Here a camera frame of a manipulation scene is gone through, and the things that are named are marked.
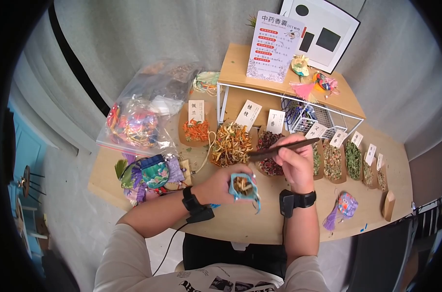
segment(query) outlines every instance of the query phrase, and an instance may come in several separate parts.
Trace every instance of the label card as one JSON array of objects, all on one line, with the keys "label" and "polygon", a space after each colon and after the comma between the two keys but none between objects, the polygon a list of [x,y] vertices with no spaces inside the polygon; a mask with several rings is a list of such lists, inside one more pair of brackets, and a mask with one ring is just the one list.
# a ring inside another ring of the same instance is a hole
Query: label card
[{"label": "label card", "polygon": [[189,100],[189,120],[205,121],[205,101]]},{"label": "label card", "polygon": [[359,132],[354,132],[354,136],[351,139],[351,142],[354,143],[357,147],[359,147],[359,145],[361,144],[362,138],[364,138],[364,136],[362,136],[361,133]]},{"label": "label card", "polygon": [[341,130],[336,130],[335,135],[330,141],[331,146],[335,146],[336,148],[339,148],[344,141],[344,138],[346,138],[346,133]]},{"label": "label card", "polygon": [[378,159],[376,160],[376,170],[380,170],[382,168],[383,154],[378,154]]},{"label": "label card", "polygon": [[271,109],[268,114],[268,123],[266,124],[266,131],[273,134],[280,134],[282,132],[282,124],[284,123],[284,112]]},{"label": "label card", "polygon": [[242,126],[247,126],[247,132],[252,128],[253,122],[260,113],[262,106],[247,100],[235,122]]},{"label": "label card", "polygon": [[376,146],[374,144],[370,144],[369,149],[367,150],[367,155],[365,155],[365,162],[372,166],[373,156],[375,155]]},{"label": "label card", "polygon": [[306,133],[306,138],[311,139],[315,137],[321,138],[323,133],[328,130],[326,126],[319,124],[317,121],[311,126],[310,130]]},{"label": "label card", "polygon": [[247,77],[283,83],[305,25],[266,11],[259,11],[256,19]]}]

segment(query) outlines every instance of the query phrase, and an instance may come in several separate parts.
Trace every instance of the gray curtain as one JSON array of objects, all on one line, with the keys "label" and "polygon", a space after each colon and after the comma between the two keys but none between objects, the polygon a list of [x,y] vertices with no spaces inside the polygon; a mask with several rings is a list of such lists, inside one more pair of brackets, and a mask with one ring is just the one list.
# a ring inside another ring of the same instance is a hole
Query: gray curtain
[{"label": "gray curtain", "polygon": [[407,0],[366,1],[336,70],[367,122],[405,143],[409,160],[442,141],[442,54]]},{"label": "gray curtain", "polygon": [[[409,159],[442,140],[442,56],[407,0],[336,0],[362,22],[337,71],[370,125],[405,143]],[[60,26],[91,81],[111,106],[144,64],[162,57],[219,70],[230,42],[250,44],[246,26],[275,0],[56,0]],[[436,123],[437,131],[424,131]]]},{"label": "gray curtain", "polygon": [[97,149],[95,140],[105,116],[66,63],[47,13],[19,57],[10,98],[18,102],[25,100],[33,109],[33,112],[25,111],[25,118],[42,129],[49,140],[60,141],[60,148],[88,152]]}]

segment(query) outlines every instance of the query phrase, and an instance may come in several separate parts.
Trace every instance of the black wrist strap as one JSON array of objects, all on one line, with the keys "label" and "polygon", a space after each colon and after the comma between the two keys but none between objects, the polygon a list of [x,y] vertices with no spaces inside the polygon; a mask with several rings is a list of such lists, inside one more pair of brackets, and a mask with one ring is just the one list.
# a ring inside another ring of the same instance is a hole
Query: black wrist strap
[{"label": "black wrist strap", "polygon": [[207,205],[203,206],[198,202],[196,196],[191,193],[191,186],[183,189],[182,193],[182,203],[190,213],[187,223],[201,222],[214,218],[212,208]]},{"label": "black wrist strap", "polygon": [[279,210],[286,218],[292,217],[294,208],[308,208],[315,203],[317,195],[315,192],[308,194],[297,194],[289,190],[283,190],[279,194]]}]

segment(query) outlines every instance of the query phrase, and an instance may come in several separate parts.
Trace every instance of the hand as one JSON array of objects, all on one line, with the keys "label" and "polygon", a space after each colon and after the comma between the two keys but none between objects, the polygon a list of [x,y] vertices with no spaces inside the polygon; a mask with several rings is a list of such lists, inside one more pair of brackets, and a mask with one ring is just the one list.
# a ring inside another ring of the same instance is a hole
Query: hand
[{"label": "hand", "polygon": [[[288,137],[282,137],[272,147],[306,140],[299,133]],[[313,186],[313,150],[311,145],[291,150],[281,148],[273,160],[282,166],[284,175],[291,183],[291,191],[299,194],[307,194],[314,190]]]},{"label": "hand", "polygon": [[232,204],[234,196],[229,193],[228,183],[231,181],[231,174],[241,172],[254,177],[253,171],[248,166],[236,164],[218,170],[204,183],[193,186],[191,192],[202,205]]}]

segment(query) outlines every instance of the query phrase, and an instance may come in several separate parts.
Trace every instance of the floor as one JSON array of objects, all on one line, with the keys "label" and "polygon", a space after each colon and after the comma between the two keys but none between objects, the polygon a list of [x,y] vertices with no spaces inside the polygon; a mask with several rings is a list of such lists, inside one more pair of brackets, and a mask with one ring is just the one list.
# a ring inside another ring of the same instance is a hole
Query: floor
[{"label": "floor", "polygon": [[[46,179],[43,183],[47,196],[41,197],[49,225],[50,248],[64,259],[84,292],[92,291],[108,237],[115,222],[124,214],[124,211],[87,190],[95,156],[78,153],[77,157],[73,157],[49,147],[44,160]],[[164,257],[173,233],[168,229],[147,240],[153,271]],[[174,237],[158,274],[173,272],[182,260],[183,237],[183,232]],[[352,238],[320,244],[320,267],[333,292],[341,291],[349,278],[348,262],[352,258],[352,246]]]}]

